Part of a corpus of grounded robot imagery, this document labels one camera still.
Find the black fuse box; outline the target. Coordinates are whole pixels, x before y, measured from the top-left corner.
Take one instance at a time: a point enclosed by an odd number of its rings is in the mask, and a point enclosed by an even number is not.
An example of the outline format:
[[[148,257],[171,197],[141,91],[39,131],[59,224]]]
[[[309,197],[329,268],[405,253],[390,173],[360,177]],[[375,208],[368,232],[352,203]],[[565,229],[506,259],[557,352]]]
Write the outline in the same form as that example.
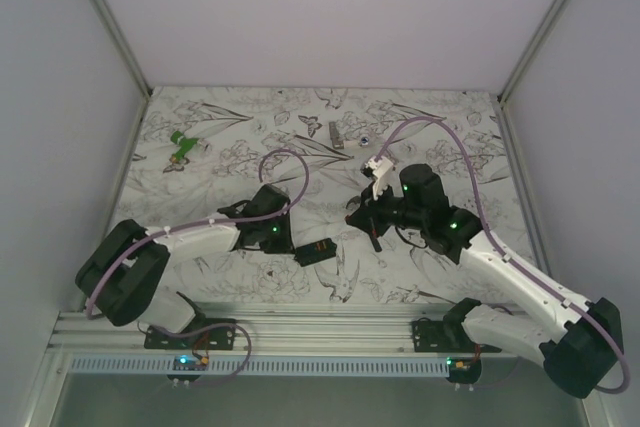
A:
[[[301,266],[314,265],[334,258],[337,252],[337,244],[330,238],[325,238],[294,250],[294,260]]]

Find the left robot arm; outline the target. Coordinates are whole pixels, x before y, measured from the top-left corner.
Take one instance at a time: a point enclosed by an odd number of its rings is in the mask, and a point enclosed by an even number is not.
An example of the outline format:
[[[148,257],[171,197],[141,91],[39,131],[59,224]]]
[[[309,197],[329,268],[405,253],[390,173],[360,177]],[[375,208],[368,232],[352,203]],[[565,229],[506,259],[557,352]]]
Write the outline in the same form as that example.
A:
[[[250,200],[218,210],[220,216],[179,227],[145,228],[119,222],[85,261],[75,284],[115,327],[139,321],[167,331],[179,347],[197,346],[204,324],[186,295],[160,286],[165,271],[207,255],[256,247],[267,254],[293,251],[287,194],[270,184]]]

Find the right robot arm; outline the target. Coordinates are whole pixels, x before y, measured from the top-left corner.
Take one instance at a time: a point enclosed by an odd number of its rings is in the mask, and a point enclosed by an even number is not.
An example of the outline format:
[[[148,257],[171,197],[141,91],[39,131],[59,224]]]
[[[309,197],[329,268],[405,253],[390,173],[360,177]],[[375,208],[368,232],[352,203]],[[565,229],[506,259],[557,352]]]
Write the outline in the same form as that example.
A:
[[[427,249],[486,277],[526,313],[512,317],[465,298],[443,318],[443,338],[452,350],[488,345],[541,366],[566,394],[585,399],[603,392],[601,381],[623,355],[619,309],[609,300],[592,302],[523,260],[478,215],[452,205],[440,177],[426,164],[399,173],[401,196],[388,179],[394,164],[370,159],[362,169],[370,183],[346,218],[374,249],[389,229],[420,234]]]

